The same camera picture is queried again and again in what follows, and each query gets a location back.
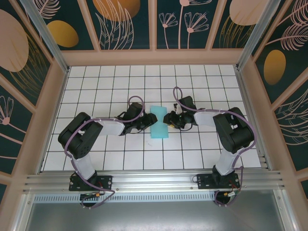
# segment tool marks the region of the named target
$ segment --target blue foam block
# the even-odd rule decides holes
[[[156,115],[157,122],[151,126],[151,138],[168,138],[168,125],[164,124],[164,116],[167,114],[166,107],[151,106],[151,113]]]

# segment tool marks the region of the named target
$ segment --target purple cable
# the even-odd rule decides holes
[[[250,129],[252,130],[252,133],[254,134],[254,142],[252,143],[252,145],[250,145],[249,147],[247,148],[244,148],[242,149],[238,155],[236,156],[236,158],[234,159],[234,162],[232,163],[232,168],[234,168],[237,160],[240,158],[240,155],[246,151],[248,151],[249,149],[252,149],[253,146],[255,146],[255,144],[257,143],[257,132],[256,130],[254,129],[254,127],[242,116],[240,116],[239,114],[237,113],[234,113],[234,112],[230,112],[230,111],[226,111],[226,110],[218,110],[218,109],[192,109],[192,108],[189,108],[183,104],[181,104],[181,102],[179,101],[179,99],[177,98],[177,96],[175,95],[175,91],[176,90],[179,90],[180,93],[181,93],[181,98],[183,97],[183,92],[181,90],[181,88],[179,87],[174,87],[173,89],[173,96],[174,96],[174,99],[176,100],[176,102],[183,108],[186,108],[187,110],[190,110],[190,111],[194,111],[194,112],[223,112],[223,113],[228,113],[228,114],[231,114],[233,116],[236,116],[238,118],[240,118],[242,121],[244,121],[249,127]],[[240,185],[240,190],[242,188],[242,182],[243,182],[243,167],[240,167],[240,168],[235,168],[234,170],[239,170],[241,169],[241,185]],[[214,197],[214,202],[215,204],[217,205],[223,205],[223,203],[217,201],[216,197],[217,197],[217,194],[219,193],[219,190],[215,192],[215,197]]]
[[[83,208],[91,209],[91,208],[96,208],[96,207],[102,205],[105,201],[107,201],[110,197],[112,197],[112,196],[115,194],[115,191],[114,191],[114,190],[110,190],[110,189],[99,188],[99,187],[97,187],[97,186],[95,186],[95,185],[89,183],[89,182],[80,174],[80,172],[78,171],[78,169],[77,169],[77,167],[76,167],[76,165],[75,165],[75,163],[74,163],[74,161],[73,161],[73,155],[72,155],[72,154],[69,154],[68,151],[67,151],[68,146],[69,146],[70,142],[72,141],[72,139],[76,136],[76,134],[77,134],[84,126],[86,126],[88,123],[91,123],[91,122],[93,122],[93,121],[116,121],[116,122],[120,122],[120,123],[130,123],[130,122],[133,122],[133,121],[135,121],[136,119],[138,119],[138,118],[142,115],[142,113],[144,112],[145,104],[144,104],[143,99],[142,99],[141,97],[139,97],[139,96],[132,96],[132,97],[130,97],[130,99],[128,100],[128,104],[130,104],[130,100],[131,100],[132,98],[138,98],[138,99],[141,100],[141,103],[142,103],[141,112],[140,112],[139,115],[137,115],[135,118],[133,118],[133,119],[131,119],[131,120],[119,120],[119,119],[111,119],[111,118],[95,118],[95,119],[89,119],[89,120],[87,120],[86,122],[84,122],[82,125],[80,125],[80,127],[77,128],[77,130],[72,134],[72,136],[68,139],[68,141],[67,141],[67,143],[66,143],[66,145],[65,145],[64,153],[65,153],[65,155],[67,155],[67,156],[70,158],[71,163],[72,163],[72,166],[73,166],[75,172],[77,173],[77,175],[78,175],[87,185],[89,185],[89,186],[91,186],[91,187],[93,187],[93,188],[95,188],[95,189],[97,189],[97,190],[99,190],[99,191],[103,191],[103,192],[112,192],[112,194],[109,195],[108,197],[106,197],[103,201],[101,201],[101,202],[99,202],[99,203],[96,203],[95,205],[93,205],[93,206],[91,206],[91,207],[85,207],[85,206],[83,205],[83,201],[84,201],[85,199],[87,199],[87,198],[84,198],[84,199],[81,201],[81,205],[83,206]]]

